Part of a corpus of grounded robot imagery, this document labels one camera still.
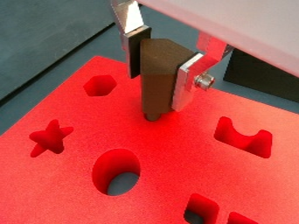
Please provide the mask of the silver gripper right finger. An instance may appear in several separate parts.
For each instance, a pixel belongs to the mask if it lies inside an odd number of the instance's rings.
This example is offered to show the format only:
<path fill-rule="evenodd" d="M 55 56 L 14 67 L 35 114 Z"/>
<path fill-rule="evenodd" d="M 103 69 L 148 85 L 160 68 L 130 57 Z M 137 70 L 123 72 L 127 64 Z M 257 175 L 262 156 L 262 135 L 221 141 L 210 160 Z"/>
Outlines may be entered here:
<path fill-rule="evenodd" d="M 181 111 L 192 101 L 197 88 L 206 91 L 214 82 L 208 70 L 221 61 L 233 47 L 209 34 L 198 34 L 196 47 L 201 52 L 180 65 L 177 69 L 174 89 L 172 93 L 172 109 Z"/>

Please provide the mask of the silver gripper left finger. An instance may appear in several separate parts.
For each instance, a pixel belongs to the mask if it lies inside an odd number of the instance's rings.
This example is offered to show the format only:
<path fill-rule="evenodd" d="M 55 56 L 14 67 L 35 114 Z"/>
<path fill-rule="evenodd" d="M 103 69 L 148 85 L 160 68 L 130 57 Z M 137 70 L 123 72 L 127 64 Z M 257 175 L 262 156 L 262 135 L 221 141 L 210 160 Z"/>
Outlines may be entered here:
<path fill-rule="evenodd" d="M 150 38 L 152 28 L 144 24 L 135 0 L 109 0 L 109 2 L 125 51 L 126 74 L 133 79 L 139 74 L 139 42 Z"/>

